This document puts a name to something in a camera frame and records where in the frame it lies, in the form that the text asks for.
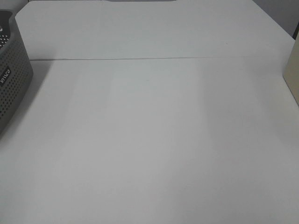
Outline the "grey perforated plastic basket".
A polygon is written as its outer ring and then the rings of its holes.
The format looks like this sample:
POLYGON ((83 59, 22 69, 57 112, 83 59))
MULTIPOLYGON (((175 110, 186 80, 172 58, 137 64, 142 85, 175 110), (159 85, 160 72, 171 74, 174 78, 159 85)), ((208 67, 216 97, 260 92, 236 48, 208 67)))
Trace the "grey perforated plastic basket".
POLYGON ((3 132, 33 77, 33 69, 15 14, 0 10, 0 131, 3 132))

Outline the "beige box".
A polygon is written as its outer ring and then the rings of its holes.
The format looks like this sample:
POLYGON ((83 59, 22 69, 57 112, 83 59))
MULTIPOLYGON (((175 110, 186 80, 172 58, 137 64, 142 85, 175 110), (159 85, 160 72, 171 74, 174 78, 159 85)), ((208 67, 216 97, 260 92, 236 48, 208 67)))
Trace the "beige box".
POLYGON ((299 36, 295 39, 283 78, 296 103, 299 104, 299 36))

